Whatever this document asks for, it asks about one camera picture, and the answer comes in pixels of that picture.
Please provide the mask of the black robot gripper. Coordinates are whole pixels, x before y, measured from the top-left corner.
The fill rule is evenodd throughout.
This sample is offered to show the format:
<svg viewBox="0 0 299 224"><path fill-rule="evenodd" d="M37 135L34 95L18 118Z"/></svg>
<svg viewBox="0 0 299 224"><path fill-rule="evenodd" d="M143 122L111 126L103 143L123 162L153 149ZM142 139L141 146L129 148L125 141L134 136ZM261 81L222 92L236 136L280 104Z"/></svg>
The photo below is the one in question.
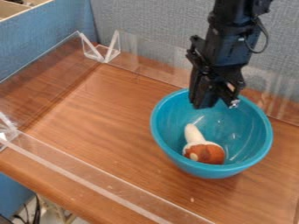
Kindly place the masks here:
<svg viewBox="0 0 299 224"><path fill-rule="evenodd" d="M209 29L208 37L192 36L187 59L193 64L190 83L190 102L197 109L213 108L220 99L228 107L240 106L240 93L246 87L242 67L249 64L252 55L262 53L269 45L266 27L257 23L242 33L229 35L216 28Z"/></svg>

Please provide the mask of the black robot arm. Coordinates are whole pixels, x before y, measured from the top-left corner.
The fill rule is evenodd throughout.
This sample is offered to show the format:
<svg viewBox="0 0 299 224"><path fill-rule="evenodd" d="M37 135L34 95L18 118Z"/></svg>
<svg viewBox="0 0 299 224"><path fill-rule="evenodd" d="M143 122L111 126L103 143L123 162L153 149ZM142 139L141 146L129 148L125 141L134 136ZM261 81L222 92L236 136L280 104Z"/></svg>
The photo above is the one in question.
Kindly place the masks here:
<svg viewBox="0 0 299 224"><path fill-rule="evenodd" d="M260 16L270 12L273 0L216 0L205 38L192 36L186 57L193 64L190 102L197 109L224 101L240 105L246 87L242 68L260 53L258 38L268 35Z"/></svg>

